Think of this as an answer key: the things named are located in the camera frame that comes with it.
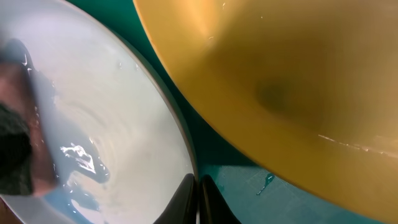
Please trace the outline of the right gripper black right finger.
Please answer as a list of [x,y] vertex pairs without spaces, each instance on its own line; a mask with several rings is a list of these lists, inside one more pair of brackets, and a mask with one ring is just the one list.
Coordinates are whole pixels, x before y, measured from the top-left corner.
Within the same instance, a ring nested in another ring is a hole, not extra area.
[[199,211],[201,224],[241,224],[210,175],[200,181]]

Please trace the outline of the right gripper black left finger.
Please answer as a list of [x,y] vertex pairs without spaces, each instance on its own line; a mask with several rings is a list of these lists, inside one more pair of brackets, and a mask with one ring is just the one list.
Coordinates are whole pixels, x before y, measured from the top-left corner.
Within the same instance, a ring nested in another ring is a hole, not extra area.
[[196,221],[197,182],[193,174],[187,174],[154,224],[196,224]]

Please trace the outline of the light blue plate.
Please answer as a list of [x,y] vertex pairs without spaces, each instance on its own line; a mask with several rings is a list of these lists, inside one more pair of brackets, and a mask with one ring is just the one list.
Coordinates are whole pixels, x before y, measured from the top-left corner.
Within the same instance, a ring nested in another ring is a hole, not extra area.
[[20,40],[57,187],[5,196],[23,223],[154,223],[192,149],[156,72],[66,1],[2,1],[1,38]]

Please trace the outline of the brown sponge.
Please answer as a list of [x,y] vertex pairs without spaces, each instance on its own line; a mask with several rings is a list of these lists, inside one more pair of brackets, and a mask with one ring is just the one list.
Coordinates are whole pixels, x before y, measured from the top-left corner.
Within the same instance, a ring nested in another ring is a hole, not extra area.
[[56,186],[44,142],[25,45],[9,40],[1,50],[1,194],[41,197]]

